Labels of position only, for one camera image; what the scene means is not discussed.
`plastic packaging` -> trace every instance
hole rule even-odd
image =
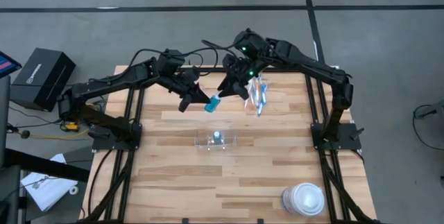
[[[267,102],[266,91],[268,86],[261,74],[256,78],[251,78],[247,86],[249,97],[245,100],[244,107],[246,110],[248,110],[248,108],[254,109],[256,116],[260,117]]]
[[[198,130],[194,145],[202,150],[225,150],[237,145],[233,130]]]
[[[312,183],[301,183],[282,192],[282,207],[291,214],[316,216],[324,208],[322,189]]]

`clear plastic bag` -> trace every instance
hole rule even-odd
[[[267,89],[268,85],[265,83],[262,74],[251,78],[247,85],[249,97],[245,100],[245,110],[253,109],[256,112],[256,117],[260,117],[266,105]]]

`mounting plate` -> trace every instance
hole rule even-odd
[[[359,137],[354,137],[358,129],[354,123],[341,123],[339,126],[339,141],[325,141],[322,137],[323,124],[313,123],[311,125],[311,135],[313,137],[313,146],[317,150],[360,150],[361,142]]]
[[[112,131],[101,126],[94,126],[88,135],[94,138],[92,150],[135,150],[139,148],[140,137],[142,135],[142,125],[139,123],[132,124],[135,138],[132,142],[119,141]]]

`black box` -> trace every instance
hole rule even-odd
[[[74,67],[63,52],[36,48],[11,85],[10,100],[27,109],[52,111]]]

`wood plank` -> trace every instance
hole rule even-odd
[[[124,67],[117,67],[116,73]],[[199,79],[208,95],[216,92],[224,74]],[[316,217],[286,213],[280,194],[287,187],[311,182],[323,189],[317,151],[312,146],[311,110],[305,77],[302,74],[264,74],[270,88],[268,105],[260,118],[244,110],[236,96],[224,98],[216,112],[203,111],[203,105],[190,105],[185,113],[177,111],[180,99],[154,85],[146,90],[142,109],[143,134],[136,152],[126,223],[327,223],[327,207]],[[314,82],[319,116],[320,101]],[[331,89],[324,85],[327,105]],[[128,91],[110,95],[107,113],[121,116]],[[351,120],[350,112],[343,120]],[[238,145],[227,150],[199,150],[194,146],[197,133],[229,130],[238,136]],[[91,177],[105,152],[95,154]],[[108,190],[115,152],[106,159],[97,177],[93,205]],[[339,153],[346,189],[371,218],[375,210],[364,166],[353,153]],[[114,201],[117,216],[120,195]],[[335,198],[336,210],[340,212]],[[87,195],[83,203],[87,209]]]

